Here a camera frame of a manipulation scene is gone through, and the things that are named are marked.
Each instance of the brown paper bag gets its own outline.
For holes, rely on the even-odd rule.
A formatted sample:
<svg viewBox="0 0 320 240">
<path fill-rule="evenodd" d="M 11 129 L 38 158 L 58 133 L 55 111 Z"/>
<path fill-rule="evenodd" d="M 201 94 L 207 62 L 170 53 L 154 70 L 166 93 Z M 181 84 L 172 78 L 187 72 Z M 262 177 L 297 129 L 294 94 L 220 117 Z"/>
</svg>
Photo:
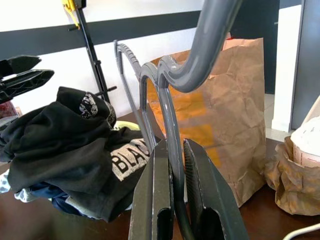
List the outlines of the brown paper bag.
<svg viewBox="0 0 320 240">
<path fill-rule="evenodd" d="M 293 162 L 293 142 L 286 137 L 277 154 L 265 165 L 264 176 L 275 190 L 275 203 L 289 214 L 320 214 L 320 167 Z"/>
<path fill-rule="evenodd" d="M 189 51 L 173 54 L 182 64 Z M 181 142 L 201 144 L 241 206 L 265 181 L 263 39 L 227 40 L 205 83 L 191 93 L 170 87 Z M 156 121 L 165 126 L 156 90 L 148 83 L 148 101 Z"/>
</svg>

